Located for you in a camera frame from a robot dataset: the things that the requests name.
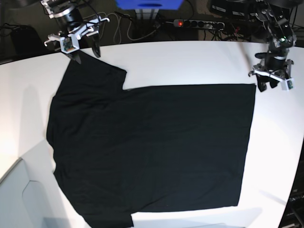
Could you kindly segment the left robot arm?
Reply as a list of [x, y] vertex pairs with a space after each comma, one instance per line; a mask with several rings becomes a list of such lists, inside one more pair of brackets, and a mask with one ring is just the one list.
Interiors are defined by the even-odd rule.
[[252, 67], [248, 76], [256, 76], [257, 87], [260, 92], [281, 85], [282, 90], [289, 91], [294, 88], [294, 79], [291, 77], [291, 68], [294, 61], [288, 59], [290, 48], [296, 44], [296, 35], [284, 15], [281, 6], [266, 1], [256, 4], [256, 18], [263, 22], [267, 32], [267, 52], [255, 54], [260, 62]]

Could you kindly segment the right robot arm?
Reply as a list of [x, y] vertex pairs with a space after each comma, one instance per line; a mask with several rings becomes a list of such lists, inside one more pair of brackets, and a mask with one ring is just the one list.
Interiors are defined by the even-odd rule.
[[[47, 36], [44, 42], [46, 47], [51, 44], [55, 52], [60, 52], [80, 64], [80, 41], [82, 38], [90, 38], [93, 54], [97, 58], [101, 56], [99, 31], [102, 23], [110, 21], [108, 17], [101, 17], [87, 0], [82, 4], [78, 0], [42, 0], [40, 3], [49, 18], [54, 19], [59, 26], [58, 33]], [[93, 11], [89, 20], [82, 17], [79, 11], [82, 6]]]

